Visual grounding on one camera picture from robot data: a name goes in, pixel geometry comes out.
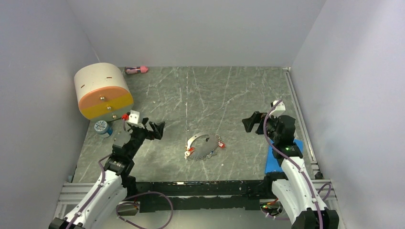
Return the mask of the blue foam pad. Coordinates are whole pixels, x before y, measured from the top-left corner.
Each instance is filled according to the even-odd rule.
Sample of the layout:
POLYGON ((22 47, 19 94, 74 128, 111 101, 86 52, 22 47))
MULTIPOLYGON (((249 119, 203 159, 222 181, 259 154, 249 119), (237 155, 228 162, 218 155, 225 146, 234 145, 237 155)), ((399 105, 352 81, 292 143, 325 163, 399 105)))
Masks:
MULTIPOLYGON (((275 146, 279 151, 288 157, 299 156, 303 158, 303 142, 297 139, 294 139, 292 143, 280 145, 275 144, 273 140, 270 140, 271 144, 275 146)), ((278 152, 274 151, 272 146, 268 147, 268 154, 266 159, 265 174, 271 172, 282 172, 281 164, 285 160, 285 157, 280 155, 278 152)))

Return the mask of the pink capped small bottle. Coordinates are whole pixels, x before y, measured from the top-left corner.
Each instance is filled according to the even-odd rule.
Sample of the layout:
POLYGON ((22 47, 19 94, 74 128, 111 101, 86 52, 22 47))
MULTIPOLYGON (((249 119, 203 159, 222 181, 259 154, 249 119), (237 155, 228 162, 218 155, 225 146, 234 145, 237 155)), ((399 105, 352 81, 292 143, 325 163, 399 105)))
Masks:
POLYGON ((128 74, 128 75, 147 73, 148 71, 149 71, 149 68, 147 66, 125 67, 124 68, 125 74, 128 74))

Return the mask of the aluminium frame rail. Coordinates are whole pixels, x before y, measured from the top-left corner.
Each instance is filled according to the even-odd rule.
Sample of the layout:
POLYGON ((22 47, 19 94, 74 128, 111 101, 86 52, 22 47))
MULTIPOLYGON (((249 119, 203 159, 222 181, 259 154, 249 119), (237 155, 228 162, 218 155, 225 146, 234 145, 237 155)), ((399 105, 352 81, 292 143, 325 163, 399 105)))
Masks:
MULTIPOLYGON (((319 195, 325 201, 326 205, 329 209, 332 208, 332 193, 333 189, 329 188, 327 192, 323 192, 325 186, 328 185, 326 180, 311 180, 316 187, 319 195)), ((54 215, 55 217, 64 217, 67 213, 73 210, 76 205, 85 197, 88 191, 94 183, 89 184, 80 184, 80 183, 72 183, 72 184, 65 184, 62 188, 62 192, 60 194, 57 209, 54 215)), ((289 218, 287 214, 284 212, 283 208, 280 205, 279 200, 276 198, 272 202, 267 202, 263 205, 259 206, 260 211, 266 214, 268 218, 273 219, 286 219, 288 221, 289 218)), ((127 200, 127 197, 121 201, 112 211, 112 213, 116 213, 119 219, 124 219, 125 215, 131 213, 141 213, 139 204, 135 202, 131 202, 127 200)), ((341 228, 341 220, 339 222, 338 229, 341 228)))

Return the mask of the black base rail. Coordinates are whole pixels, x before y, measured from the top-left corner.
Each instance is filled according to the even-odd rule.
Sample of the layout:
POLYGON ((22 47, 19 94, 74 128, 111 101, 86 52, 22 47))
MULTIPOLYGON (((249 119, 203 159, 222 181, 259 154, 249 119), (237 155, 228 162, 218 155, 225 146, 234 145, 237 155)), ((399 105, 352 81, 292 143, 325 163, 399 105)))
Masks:
POLYGON ((258 210, 276 195, 270 181, 171 181, 137 182, 128 189, 127 200, 140 206, 140 212, 243 208, 258 210))

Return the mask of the white round drawer cabinet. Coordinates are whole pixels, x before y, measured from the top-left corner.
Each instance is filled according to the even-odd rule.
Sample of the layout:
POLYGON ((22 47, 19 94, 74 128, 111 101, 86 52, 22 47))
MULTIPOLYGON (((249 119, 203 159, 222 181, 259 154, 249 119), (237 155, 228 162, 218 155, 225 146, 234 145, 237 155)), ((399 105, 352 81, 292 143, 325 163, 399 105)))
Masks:
POLYGON ((100 62, 80 69, 74 76, 78 108, 88 120, 107 122, 130 111, 134 99, 121 70, 100 62))

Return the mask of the small blue white jar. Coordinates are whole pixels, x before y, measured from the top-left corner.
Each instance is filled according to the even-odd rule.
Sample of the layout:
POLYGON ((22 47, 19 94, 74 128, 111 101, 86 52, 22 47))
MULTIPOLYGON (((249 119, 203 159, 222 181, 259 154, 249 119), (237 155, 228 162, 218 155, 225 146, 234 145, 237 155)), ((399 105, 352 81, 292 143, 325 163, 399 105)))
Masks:
POLYGON ((101 138, 108 138, 113 133, 111 126, 104 120, 97 121, 94 124, 94 130, 101 138))

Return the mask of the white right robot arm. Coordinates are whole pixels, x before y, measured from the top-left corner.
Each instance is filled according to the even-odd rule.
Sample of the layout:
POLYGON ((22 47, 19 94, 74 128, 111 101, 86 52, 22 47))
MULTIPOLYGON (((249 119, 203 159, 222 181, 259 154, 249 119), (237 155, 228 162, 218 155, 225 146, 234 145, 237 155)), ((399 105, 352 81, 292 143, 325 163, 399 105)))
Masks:
POLYGON ((293 229, 336 229, 339 215, 328 208, 307 173, 294 137, 295 121, 288 115, 266 117, 266 113, 260 112, 242 119, 248 133, 255 124, 259 125, 256 133, 270 139, 272 155, 282 169, 266 174, 263 193, 279 200, 293 229))

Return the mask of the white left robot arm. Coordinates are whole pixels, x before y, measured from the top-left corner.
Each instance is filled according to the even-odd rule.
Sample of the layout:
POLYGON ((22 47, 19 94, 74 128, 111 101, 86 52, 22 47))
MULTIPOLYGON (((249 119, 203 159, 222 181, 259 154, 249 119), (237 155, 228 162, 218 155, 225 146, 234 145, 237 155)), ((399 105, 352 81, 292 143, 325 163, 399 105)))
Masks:
POLYGON ((165 122, 154 123, 143 118, 129 124, 128 130, 115 136, 110 155, 99 160, 101 173, 97 181, 64 217, 55 217, 50 229, 97 229, 123 200, 132 200, 137 193, 136 178, 130 176, 133 158, 145 140, 160 140, 165 122))

